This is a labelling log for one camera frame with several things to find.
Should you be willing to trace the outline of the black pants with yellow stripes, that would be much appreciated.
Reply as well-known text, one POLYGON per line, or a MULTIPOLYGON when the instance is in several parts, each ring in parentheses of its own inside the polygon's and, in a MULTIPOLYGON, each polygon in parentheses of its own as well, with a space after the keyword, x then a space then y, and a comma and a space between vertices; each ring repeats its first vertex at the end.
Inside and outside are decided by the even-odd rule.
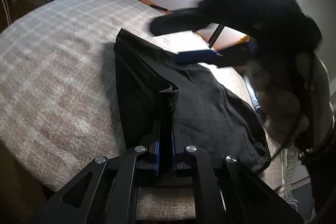
POLYGON ((254 109, 204 66, 120 30, 114 45, 116 90, 127 148, 150 146, 177 127, 210 155, 234 155, 251 171, 270 165, 264 129, 254 109))

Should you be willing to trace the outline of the checkered beige bed blanket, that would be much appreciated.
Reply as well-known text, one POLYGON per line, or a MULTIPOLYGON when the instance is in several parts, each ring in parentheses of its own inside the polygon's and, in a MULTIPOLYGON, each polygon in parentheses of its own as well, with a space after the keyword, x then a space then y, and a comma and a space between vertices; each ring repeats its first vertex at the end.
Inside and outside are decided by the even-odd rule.
POLYGON ((46 186, 123 150, 113 42, 121 28, 148 38, 157 15, 140 0, 56 0, 1 33, 1 142, 46 186))

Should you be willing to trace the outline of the green patterned pillow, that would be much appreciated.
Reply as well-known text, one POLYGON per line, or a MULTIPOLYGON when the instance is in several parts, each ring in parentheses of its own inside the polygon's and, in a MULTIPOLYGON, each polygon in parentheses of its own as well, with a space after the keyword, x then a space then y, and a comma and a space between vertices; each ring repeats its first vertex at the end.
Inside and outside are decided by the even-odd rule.
POLYGON ((294 167, 294 151, 283 149, 281 151, 282 184, 277 191, 278 195, 288 203, 296 212, 299 209, 299 202, 293 197, 291 191, 291 180, 294 167))

